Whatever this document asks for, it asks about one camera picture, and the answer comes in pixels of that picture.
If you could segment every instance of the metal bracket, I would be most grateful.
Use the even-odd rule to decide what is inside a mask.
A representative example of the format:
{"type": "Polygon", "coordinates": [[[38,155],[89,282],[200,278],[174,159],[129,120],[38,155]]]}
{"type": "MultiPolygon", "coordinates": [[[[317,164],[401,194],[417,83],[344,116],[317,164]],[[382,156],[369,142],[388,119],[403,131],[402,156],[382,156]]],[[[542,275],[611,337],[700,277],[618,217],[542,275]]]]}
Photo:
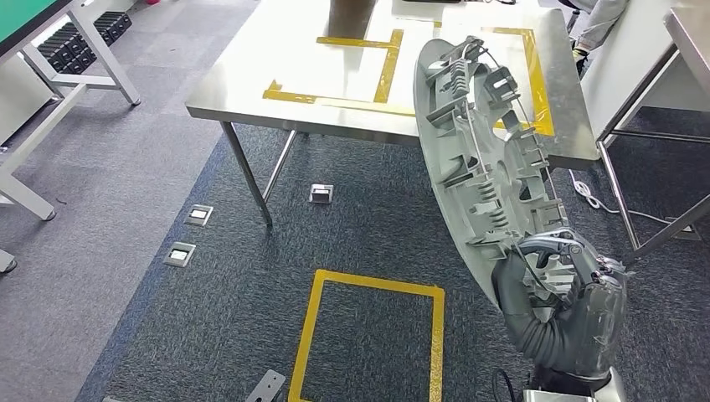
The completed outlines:
{"type": "Polygon", "coordinates": [[[190,212],[185,218],[185,224],[191,224],[194,226],[204,226],[207,224],[209,217],[212,216],[213,210],[213,207],[195,204],[190,207],[190,212]]]}
{"type": "Polygon", "coordinates": [[[332,203],[333,186],[330,184],[312,184],[311,195],[308,197],[309,203],[330,204],[332,203]]]}
{"type": "MultiPolygon", "coordinates": [[[[665,217],[665,220],[672,222],[677,218],[665,217]]],[[[692,241],[702,241],[700,234],[697,232],[694,224],[689,224],[685,229],[673,235],[673,239],[678,240],[692,240],[692,241]]]]}
{"type": "Polygon", "coordinates": [[[274,370],[268,370],[254,390],[251,391],[246,402],[276,402],[285,381],[286,377],[283,375],[274,370]]]}
{"type": "Polygon", "coordinates": [[[189,245],[187,243],[180,243],[176,241],[170,247],[163,264],[177,266],[184,268],[188,266],[190,259],[193,257],[195,251],[195,245],[189,245]]]}
{"type": "Polygon", "coordinates": [[[3,250],[0,250],[0,274],[7,274],[18,266],[15,257],[3,250]]]}

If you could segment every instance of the white cable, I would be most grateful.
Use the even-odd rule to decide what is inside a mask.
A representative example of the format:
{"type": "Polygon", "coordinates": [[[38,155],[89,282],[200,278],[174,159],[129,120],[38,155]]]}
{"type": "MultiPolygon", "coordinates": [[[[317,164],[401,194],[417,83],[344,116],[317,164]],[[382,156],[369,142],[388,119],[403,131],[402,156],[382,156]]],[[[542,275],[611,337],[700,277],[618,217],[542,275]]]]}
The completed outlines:
{"type": "MultiPolygon", "coordinates": [[[[592,208],[603,209],[604,211],[606,211],[610,214],[618,214],[619,213],[618,210],[609,209],[609,207],[607,207],[606,205],[604,205],[604,203],[599,201],[598,198],[593,196],[592,191],[589,189],[589,186],[586,183],[577,180],[577,178],[574,176],[574,173],[572,173],[571,170],[569,170],[569,176],[572,178],[572,183],[574,184],[574,191],[576,191],[577,194],[581,195],[582,197],[586,198],[587,203],[589,203],[589,205],[591,205],[592,208]]],[[[644,214],[642,212],[629,211],[629,213],[634,214],[634,215],[643,216],[644,218],[653,219],[656,222],[659,222],[662,224],[671,224],[671,222],[668,222],[667,220],[660,219],[660,218],[657,218],[657,217],[649,215],[649,214],[644,214]]]]}

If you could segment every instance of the gray carpet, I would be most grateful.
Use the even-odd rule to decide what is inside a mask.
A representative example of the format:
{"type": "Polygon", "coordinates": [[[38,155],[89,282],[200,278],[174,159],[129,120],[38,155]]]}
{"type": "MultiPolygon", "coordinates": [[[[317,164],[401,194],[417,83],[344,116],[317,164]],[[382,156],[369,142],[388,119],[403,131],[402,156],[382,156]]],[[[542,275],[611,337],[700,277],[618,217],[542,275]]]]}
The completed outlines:
{"type": "MultiPolygon", "coordinates": [[[[710,120],[668,113],[643,110],[635,124],[661,129],[672,119],[677,131],[693,132],[710,120]]],[[[263,185],[286,134],[237,128],[263,185]]],[[[707,175],[697,174],[707,172],[707,161],[682,153],[681,145],[621,139],[612,150],[632,208],[677,214],[691,201],[686,194],[707,188],[707,175]],[[663,182],[665,174],[691,179],[663,182]],[[677,195],[669,194],[669,183],[677,195]]],[[[599,166],[578,178],[614,205],[599,166]]],[[[618,216],[592,210],[567,171],[554,172],[553,181],[577,230],[607,255],[628,251],[618,216]]],[[[187,227],[183,209],[162,248],[173,240],[194,243],[194,260],[176,269],[157,255],[77,400],[242,400],[267,369],[289,378],[321,268],[445,290],[444,400],[492,400],[494,368],[504,368],[516,385],[529,372],[450,240],[419,149],[299,137],[270,201],[271,231],[225,141],[198,184],[186,206],[213,205],[214,216],[206,228],[187,227]],[[335,184],[334,203],[309,204],[311,183],[335,184]]],[[[660,225],[639,219],[637,228],[647,238],[660,225]]],[[[708,244],[679,240],[635,266],[617,364],[630,400],[710,398],[707,268],[708,244]]],[[[430,303],[327,283],[301,397],[427,400],[430,303]]]]}
{"type": "Polygon", "coordinates": [[[142,104],[90,90],[16,172],[58,215],[0,208],[0,248],[18,261],[0,278],[0,401],[76,397],[219,139],[187,92],[255,5],[139,2],[111,51],[142,104]]]}

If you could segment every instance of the white table frame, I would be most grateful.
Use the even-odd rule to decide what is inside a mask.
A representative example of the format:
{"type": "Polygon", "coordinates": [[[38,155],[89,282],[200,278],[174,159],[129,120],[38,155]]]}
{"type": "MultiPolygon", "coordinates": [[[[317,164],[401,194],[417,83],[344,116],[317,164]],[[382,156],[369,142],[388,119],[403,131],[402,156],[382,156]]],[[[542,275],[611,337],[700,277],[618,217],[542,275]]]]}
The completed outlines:
{"type": "MultiPolygon", "coordinates": [[[[0,165],[0,196],[12,204],[26,208],[41,220],[51,220],[56,216],[52,204],[37,195],[13,176],[13,172],[27,159],[29,154],[39,145],[49,132],[69,113],[79,98],[90,89],[119,90],[126,100],[136,106],[141,103],[136,88],[128,80],[126,72],[109,50],[103,38],[94,27],[93,21],[82,10],[83,0],[74,0],[59,10],[54,16],[35,29],[23,41],[7,54],[12,55],[17,50],[24,56],[25,61],[32,66],[42,81],[59,97],[59,104],[44,121],[29,135],[10,157],[0,165]],[[89,48],[96,54],[97,60],[102,63],[108,72],[108,77],[93,75],[68,75],[60,74],[52,68],[49,62],[35,48],[30,41],[43,32],[51,23],[64,15],[74,23],[79,33],[84,37],[89,48]],[[62,95],[60,88],[71,88],[68,95],[62,95]]],[[[5,55],[0,55],[0,62],[5,55]]],[[[0,273],[11,271],[16,263],[14,258],[0,250],[0,273]]]]}

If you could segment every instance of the yellow tape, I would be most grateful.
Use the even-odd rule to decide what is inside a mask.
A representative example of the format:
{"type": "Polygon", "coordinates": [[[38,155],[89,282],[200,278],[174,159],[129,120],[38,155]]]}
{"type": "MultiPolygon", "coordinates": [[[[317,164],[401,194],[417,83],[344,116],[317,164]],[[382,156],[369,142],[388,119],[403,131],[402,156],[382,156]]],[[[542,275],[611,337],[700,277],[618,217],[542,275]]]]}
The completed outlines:
{"type": "Polygon", "coordinates": [[[399,46],[402,45],[403,36],[404,31],[402,29],[395,29],[392,31],[392,36],[389,38],[389,44],[391,46],[387,49],[387,54],[384,56],[382,73],[379,76],[377,91],[375,91],[375,103],[387,103],[387,99],[389,98],[389,90],[392,88],[394,69],[397,67],[399,46]]]}
{"type": "MultiPolygon", "coordinates": [[[[531,123],[538,134],[554,136],[553,117],[550,114],[548,92],[545,89],[543,67],[540,65],[538,48],[535,44],[535,33],[532,29],[523,28],[493,28],[492,31],[496,34],[518,35],[522,37],[522,46],[525,49],[525,60],[527,61],[527,77],[530,80],[532,109],[535,113],[535,121],[531,121],[531,123]]],[[[498,122],[496,128],[505,127],[501,122],[498,122]]]]}
{"type": "Polygon", "coordinates": [[[350,39],[350,38],[331,38],[329,36],[319,36],[316,38],[317,44],[332,44],[336,46],[355,46],[358,48],[376,48],[389,49],[392,47],[390,42],[378,42],[376,40],[350,39]]]}
{"type": "MultiPolygon", "coordinates": [[[[441,27],[441,21],[433,21],[433,23],[436,28],[441,27]]],[[[525,28],[484,29],[496,34],[510,34],[522,37],[522,45],[525,50],[525,60],[527,63],[527,74],[530,81],[532,108],[535,115],[535,119],[534,121],[531,121],[531,124],[535,127],[538,134],[543,136],[554,136],[554,124],[550,113],[548,93],[545,88],[543,68],[540,65],[538,49],[535,44],[535,33],[532,29],[525,28]]],[[[386,105],[389,98],[389,92],[392,88],[392,79],[394,77],[394,70],[397,67],[399,48],[402,44],[403,36],[404,31],[402,29],[394,29],[389,42],[329,37],[318,37],[316,39],[319,44],[387,49],[387,55],[385,56],[382,73],[380,74],[378,88],[375,92],[374,102],[329,96],[297,94],[294,92],[282,92],[282,85],[278,85],[275,80],[271,83],[269,89],[264,91],[263,97],[264,99],[273,99],[276,101],[317,104],[321,106],[333,106],[359,111],[376,111],[379,113],[388,113],[399,116],[414,116],[413,109],[402,106],[386,105]]],[[[521,124],[523,128],[528,128],[527,123],[522,122],[521,124]]],[[[498,121],[494,127],[501,129],[505,128],[502,121],[498,121]]]]}
{"type": "Polygon", "coordinates": [[[303,389],[303,379],[306,375],[308,353],[311,351],[311,340],[313,339],[313,331],[316,328],[316,317],[318,315],[318,308],[321,304],[321,296],[325,281],[334,281],[355,286],[366,286],[385,291],[400,291],[412,295],[430,296],[433,298],[429,401],[441,401],[444,367],[444,290],[435,286],[424,286],[414,283],[371,278],[368,276],[317,270],[316,275],[313,278],[311,298],[308,301],[306,319],[303,322],[303,331],[301,332],[301,341],[298,345],[296,362],[293,366],[293,375],[291,376],[291,386],[289,388],[289,402],[308,402],[307,400],[301,399],[301,391],[303,389]]]}

